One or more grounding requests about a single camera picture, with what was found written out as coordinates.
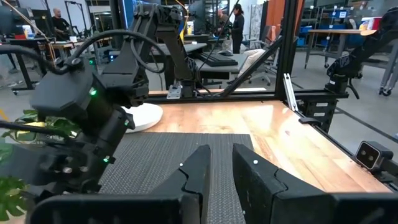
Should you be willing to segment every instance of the gray rubber mat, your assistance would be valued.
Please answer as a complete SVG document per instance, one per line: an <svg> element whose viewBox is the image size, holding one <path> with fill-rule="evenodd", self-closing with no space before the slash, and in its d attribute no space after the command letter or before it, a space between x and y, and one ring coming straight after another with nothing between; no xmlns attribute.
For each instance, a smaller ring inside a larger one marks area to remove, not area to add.
<svg viewBox="0 0 398 224"><path fill-rule="evenodd" d="M174 172L198 146L212 151L212 177L208 223L244 223L236 193L233 170L233 143L253 149L248 134L127 134L101 179L101 193L147 194Z"/></svg>

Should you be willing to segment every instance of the wooden table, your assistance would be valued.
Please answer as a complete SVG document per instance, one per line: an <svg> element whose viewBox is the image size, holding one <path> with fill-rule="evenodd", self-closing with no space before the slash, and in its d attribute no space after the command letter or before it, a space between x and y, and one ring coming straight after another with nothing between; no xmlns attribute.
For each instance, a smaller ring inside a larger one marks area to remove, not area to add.
<svg viewBox="0 0 398 224"><path fill-rule="evenodd" d="M161 105L147 132L250 134L256 153L326 192L390 192L279 101Z"/></svg>
<svg viewBox="0 0 398 224"><path fill-rule="evenodd" d="M309 30L308 33L310 35L310 41L309 41L308 47L307 47L307 54L305 56L304 68L307 68L307 64L308 64L310 55L324 56L325 57L325 68L327 68L327 67L329 67L328 59L330 57L331 58L340 58L341 55L343 54L347 36L350 34L361 34L361 31L357 30L357 29L314 29L314 30ZM329 34L328 35L329 36L328 44L327 44L324 52L311 53L315 34ZM331 52L329 52L330 43L331 43L331 40L333 40L333 37L335 34L340 35L340 42L338 45L337 53L331 53Z"/></svg>

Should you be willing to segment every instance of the white round base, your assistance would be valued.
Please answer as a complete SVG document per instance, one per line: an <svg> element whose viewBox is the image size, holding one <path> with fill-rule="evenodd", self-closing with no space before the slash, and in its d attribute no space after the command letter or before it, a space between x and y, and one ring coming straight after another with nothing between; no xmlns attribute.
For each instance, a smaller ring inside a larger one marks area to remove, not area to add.
<svg viewBox="0 0 398 224"><path fill-rule="evenodd" d="M147 130L153 125L157 124L163 115L163 109L157 105L144 103L138 107L131 107L130 109L123 108L127 113L132 114L136 128L134 130L127 129L126 133L135 133Z"/></svg>

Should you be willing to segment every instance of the gray floor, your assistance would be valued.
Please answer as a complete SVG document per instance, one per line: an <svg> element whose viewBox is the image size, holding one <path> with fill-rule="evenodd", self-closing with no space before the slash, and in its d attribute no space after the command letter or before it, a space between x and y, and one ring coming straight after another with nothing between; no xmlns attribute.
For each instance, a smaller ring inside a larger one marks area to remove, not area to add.
<svg viewBox="0 0 398 224"><path fill-rule="evenodd" d="M328 81L326 70L323 68L323 57L311 56L307 69L303 67L304 60L305 53L297 52L292 81L304 88L323 88ZM348 99L340 100L338 107L364 123L393 136L398 133L398 119L396 118L398 113L398 104L396 104L398 103L398 92L393 90L392 95L388 97L378 95L377 92L384 73L383 69L365 67L363 73L363 79L353 81L361 99L357 100L353 94L350 94ZM163 89L165 88L163 75L161 75L162 85L158 74L148 73L148 77L151 90L160 90L161 86L163 86ZM242 87L266 87L269 90L273 90L275 76L269 75L269 77L272 82L271 86L266 86L266 83L259 79L251 84L244 83ZM32 75L32 79L37 79L37 75ZM218 85L209 86L209 88L218 87ZM18 96L14 96L10 89L0 90L0 110L3 110L9 119L17 118L22 114L22 110L27 108L29 108L29 92L20 92ZM345 114L335 115L329 134L351 152L356 152L361 141L368 140L378 141L398 154L398 145L395 142Z"/></svg>

